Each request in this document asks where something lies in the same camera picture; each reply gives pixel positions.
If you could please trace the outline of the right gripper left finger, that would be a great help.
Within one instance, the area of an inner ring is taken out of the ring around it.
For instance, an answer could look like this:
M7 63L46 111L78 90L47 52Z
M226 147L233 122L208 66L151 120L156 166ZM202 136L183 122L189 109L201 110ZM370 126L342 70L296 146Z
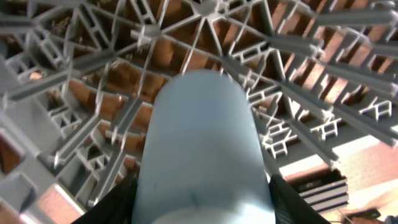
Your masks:
M137 177L125 177L93 208L72 224L124 224L132 223L136 199Z

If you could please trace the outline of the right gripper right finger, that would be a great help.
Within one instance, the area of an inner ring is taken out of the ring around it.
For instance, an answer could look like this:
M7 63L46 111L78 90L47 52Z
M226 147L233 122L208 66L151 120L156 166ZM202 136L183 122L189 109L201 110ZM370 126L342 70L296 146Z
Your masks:
M269 191L276 224L329 224L279 174L273 174Z

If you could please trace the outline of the light blue plastic cup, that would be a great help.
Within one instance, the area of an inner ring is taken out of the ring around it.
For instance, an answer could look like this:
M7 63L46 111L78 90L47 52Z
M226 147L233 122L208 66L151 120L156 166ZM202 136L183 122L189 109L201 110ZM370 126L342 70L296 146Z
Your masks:
M275 222L254 119L234 80L196 70L159 91L132 222Z

